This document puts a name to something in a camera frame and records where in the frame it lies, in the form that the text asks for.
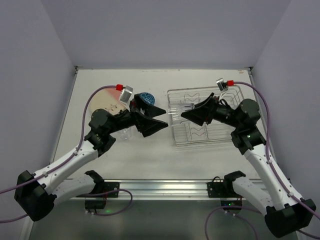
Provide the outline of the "clear glass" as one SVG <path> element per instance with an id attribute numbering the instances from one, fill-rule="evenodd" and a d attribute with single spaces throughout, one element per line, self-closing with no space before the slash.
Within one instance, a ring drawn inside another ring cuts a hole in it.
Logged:
<path id="1" fill-rule="evenodd" d="M 122 140 L 129 140 L 132 137 L 132 129 L 130 127 L 124 128 L 119 131 L 119 135 Z"/>
<path id="2" fill-rule="evenodd" d="M 179 118 L 183 112 L 192 110 L 195 108 L 194 103 L 176 103 L 170 104 L 168 107 L 168 114 L 173 118 Z"/>

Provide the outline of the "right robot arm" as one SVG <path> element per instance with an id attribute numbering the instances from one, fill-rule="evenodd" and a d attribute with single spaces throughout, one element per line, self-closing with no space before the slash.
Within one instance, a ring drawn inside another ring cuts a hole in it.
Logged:
<path id="1" fill-rule="evenodd" d="M 256 126 L 261 117 L 256 101 L 244 99 L 233 109 L 211 93 L 203 102 L 182 112 L 181 117 L 199 126 L 218 121 L 234 128 L 233 145 L 253 166 L 266 191 L 255 186 L 241 171 L 225 175 L 224 186 L 259 210 L 275 237 L 281 238 L 309 225 L 316 205 L 312 199 L 302 197 L 269 153 L 267 142 Z"/>

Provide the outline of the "cream plate back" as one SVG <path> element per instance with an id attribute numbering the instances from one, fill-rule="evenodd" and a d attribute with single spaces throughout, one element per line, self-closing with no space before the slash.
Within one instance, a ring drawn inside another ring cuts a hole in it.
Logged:
<path id="1" fill-rule="evenodd" d="M 112 115 L 118 114 L 120 111 L 126 110 L 126 106 L 119 101 L 121 92 L 114 88 L 105 88 L 97 92 L 89 103 L 89 111 L 93 113 L 95 110 L 103 109 Z"/>

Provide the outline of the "blue patterned bowl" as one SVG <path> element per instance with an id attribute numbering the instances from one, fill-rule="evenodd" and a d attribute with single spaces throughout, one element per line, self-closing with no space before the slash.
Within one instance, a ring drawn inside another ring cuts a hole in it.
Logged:
<path id="1" fill-rule="evenodd" d="M 141 97 L 141 99 L 144 101 L 144 102 L 146 102 L 146 103 L 148 103 L 148 104 L 150 104 L 150 105 L 155 105 L 155 103 L 156 103 L 156 100 L 155 100 L 155 97 L 151 94 L 151 93 L 149 93 L 149 92 L 141 92 L 140 94 L 139 94 L 139 96 Z"/>

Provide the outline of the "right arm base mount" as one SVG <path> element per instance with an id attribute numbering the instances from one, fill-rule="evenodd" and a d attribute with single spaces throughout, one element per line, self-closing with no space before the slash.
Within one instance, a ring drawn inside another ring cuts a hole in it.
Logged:
<path id="1" fill-rule="evenodd" d="M 220 205 L 227 212 L 240 211 L 243 206 L 243 197 L 237 194 L 232 183 L 246 175 L 241 171 L 234 171 L 226 174 L 223 178 L 216 176 L 206 183 L 207 195 L 209 198 L 219 198 Z"/>

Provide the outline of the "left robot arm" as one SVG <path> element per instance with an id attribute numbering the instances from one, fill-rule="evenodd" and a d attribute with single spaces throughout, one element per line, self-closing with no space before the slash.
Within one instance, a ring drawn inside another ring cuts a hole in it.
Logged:
<path id="1" fill-rule="evenodd" d="M 157 120 L 166 111 L 146 102 L 135 94 L 129 108 L 111 114 L 106 109 L 96 109 L 90 117 L 88 134 L 82 134 L 77 147 L 52 164 L 30 173 L 25 170 L 17 178 L 14 199 L 26 215 L 36 222 L 46 217 L 59 203 L 78 195 L 92 194 L 103 188 L 103 178 L 95 171 L 68 181 L 67 178 L 87 163 L 106 153 L 116 139 L 113 133 L 136 127 L 143 137 L 149 137 L 168 127 Z"/>

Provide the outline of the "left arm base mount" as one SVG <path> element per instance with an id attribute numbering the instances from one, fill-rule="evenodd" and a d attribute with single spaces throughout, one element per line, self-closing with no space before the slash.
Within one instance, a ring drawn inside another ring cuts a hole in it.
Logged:
<path id="1" fill-rule="evenodd" d="M 114 190 L 118 190 L 120 188 L 120 183 L 117 181 L 105 181 L 97 172 L 94 170 L 89 170 L 85 172 L 86 175 L 90 176 L 95 183 L 93 190 L 90 194 L 101 194 Z M 108 195 L 99 196 L 98 200 L 85 200 L 84 208 L 87 211 L 94 210 L 96 213 L 97 210 L 104 209 L 107 203 L 107 197 L 109 198 L 117 198 L 118 192 L 110 193 Z"/>

